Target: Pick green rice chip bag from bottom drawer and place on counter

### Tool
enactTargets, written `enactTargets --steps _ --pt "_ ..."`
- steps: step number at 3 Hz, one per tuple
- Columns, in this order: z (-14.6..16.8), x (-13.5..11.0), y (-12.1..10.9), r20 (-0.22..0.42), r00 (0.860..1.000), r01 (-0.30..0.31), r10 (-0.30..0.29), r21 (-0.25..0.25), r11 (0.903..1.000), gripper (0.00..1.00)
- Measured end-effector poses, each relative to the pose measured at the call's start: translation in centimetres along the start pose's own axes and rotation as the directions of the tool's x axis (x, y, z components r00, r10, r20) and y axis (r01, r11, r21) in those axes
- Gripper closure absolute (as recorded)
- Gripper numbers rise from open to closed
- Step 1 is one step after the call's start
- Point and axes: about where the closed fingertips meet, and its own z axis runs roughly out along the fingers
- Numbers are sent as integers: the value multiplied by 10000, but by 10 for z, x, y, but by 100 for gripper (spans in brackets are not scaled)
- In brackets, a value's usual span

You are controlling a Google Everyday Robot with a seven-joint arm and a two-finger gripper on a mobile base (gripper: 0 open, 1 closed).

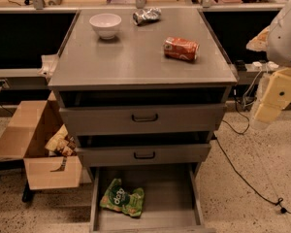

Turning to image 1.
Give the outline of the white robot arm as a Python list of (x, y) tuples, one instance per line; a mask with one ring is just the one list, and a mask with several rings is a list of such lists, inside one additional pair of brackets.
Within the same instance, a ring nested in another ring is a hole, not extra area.
[(246, 48), (264, 51), (268, 60), (278, 66), (272, 74), (264, 74), (260, 79), (250, 111), (250, 126), (266, 129), (291, 103), (291, 0)]

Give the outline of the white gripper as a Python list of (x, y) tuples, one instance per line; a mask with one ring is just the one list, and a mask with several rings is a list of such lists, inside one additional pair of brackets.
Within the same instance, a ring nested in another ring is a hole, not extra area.
[(251, 108), (250, 126), (253, 129), (266, 129), (291, 103), (291, 68), (271, 74), (262, 103), (255, 103)]

